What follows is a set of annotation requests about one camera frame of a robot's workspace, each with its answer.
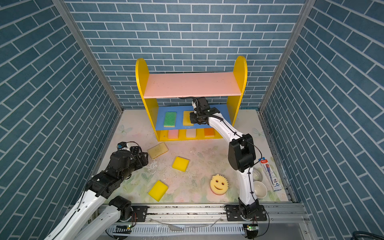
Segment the yellow sponge rectangle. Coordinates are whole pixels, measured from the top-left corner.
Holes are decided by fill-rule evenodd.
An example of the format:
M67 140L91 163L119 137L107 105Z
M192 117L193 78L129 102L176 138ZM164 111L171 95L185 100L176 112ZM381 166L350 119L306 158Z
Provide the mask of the yellow sponge rectangle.
M190 114L193 113L193 111L184 111L183 112L183 126L191 127L194 124L191 122Z

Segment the orange sponge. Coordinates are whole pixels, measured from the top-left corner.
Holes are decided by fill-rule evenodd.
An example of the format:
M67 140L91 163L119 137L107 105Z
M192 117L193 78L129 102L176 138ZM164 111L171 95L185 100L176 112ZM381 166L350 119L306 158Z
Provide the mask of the orange sponge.
M214 138L215 137L215 130L213 128L204 129L204 136L205 136L205 138Z

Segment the beige pale pink sponge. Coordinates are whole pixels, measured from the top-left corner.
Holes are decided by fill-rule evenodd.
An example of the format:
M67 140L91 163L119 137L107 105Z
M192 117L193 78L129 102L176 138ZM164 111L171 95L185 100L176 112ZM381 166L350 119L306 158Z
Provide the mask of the beige pale pink sponge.
M187 139L195 139L197 137L196 129L187 129L186 130L186 138Z

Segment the green sponge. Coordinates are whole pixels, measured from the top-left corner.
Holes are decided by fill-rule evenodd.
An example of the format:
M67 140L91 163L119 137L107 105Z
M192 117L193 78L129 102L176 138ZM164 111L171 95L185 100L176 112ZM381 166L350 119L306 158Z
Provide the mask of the green sponge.
M164 118L165 128L174 128L176 126L177 112L166 112Z

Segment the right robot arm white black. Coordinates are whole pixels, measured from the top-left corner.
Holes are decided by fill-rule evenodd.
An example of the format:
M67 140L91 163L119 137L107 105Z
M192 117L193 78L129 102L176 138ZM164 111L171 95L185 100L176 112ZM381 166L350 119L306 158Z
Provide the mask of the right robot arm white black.
M233 127L217 108L212 108L206 98L183 97L191 100L193 112L190 114L192 124L208 125L216 130L229 144L228 160L236 171L240 186L239 211L245 220L255 218L257 211L261 210L253 183L254 165L261 159L257 159L250 134L243 134Z

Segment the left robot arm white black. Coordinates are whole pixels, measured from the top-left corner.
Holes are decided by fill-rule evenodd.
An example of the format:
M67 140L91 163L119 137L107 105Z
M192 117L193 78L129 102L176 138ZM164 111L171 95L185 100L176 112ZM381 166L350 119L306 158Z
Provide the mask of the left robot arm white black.
M120 142L105 170L93 176L85 190L61 222L47 235L48 240L96 240L114 223L136 225L138 214L131 201L116 196L91 223L88 220L108 200L121 183L149 163L149 154L136 142Z

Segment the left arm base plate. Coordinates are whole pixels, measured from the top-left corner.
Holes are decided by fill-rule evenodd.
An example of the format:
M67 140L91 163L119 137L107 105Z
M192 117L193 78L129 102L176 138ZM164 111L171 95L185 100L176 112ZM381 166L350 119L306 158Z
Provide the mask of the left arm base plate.
M102 221L114 223L140 223L145 222L148 206L129 206L118 208L114 205L107 206L101 213Z

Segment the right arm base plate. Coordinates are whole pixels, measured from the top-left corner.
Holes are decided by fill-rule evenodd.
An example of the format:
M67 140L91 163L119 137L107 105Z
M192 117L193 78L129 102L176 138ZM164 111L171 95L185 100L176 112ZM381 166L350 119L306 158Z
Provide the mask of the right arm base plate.
M241 215L239 205L225 205L224 210L226 212L228 222L240 222L240 221L253 221L256 218L256 221L267 221L267 213L264 209L264 206L260 205L259 209L253 215L248 217L243 217Z

